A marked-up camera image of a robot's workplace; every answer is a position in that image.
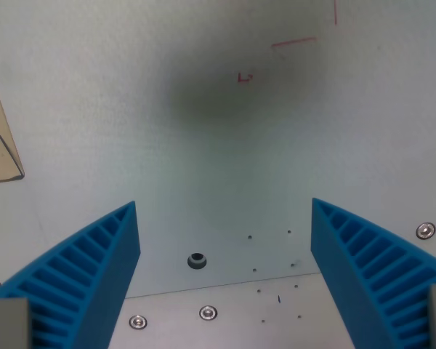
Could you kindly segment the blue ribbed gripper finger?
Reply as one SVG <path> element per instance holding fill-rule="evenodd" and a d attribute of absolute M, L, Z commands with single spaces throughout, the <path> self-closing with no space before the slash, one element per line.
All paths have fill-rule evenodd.
<path fill-rule="evenodd" d="M 0 300 L 29 302 L 32 348 L 107 348 L 140 254 L 131 201 L 19 270 Z"/>
<path fill-rule="evenodd" d="M 356 348 L 430 348 L 436 257 L 318 198 L 311 252 Z"/>

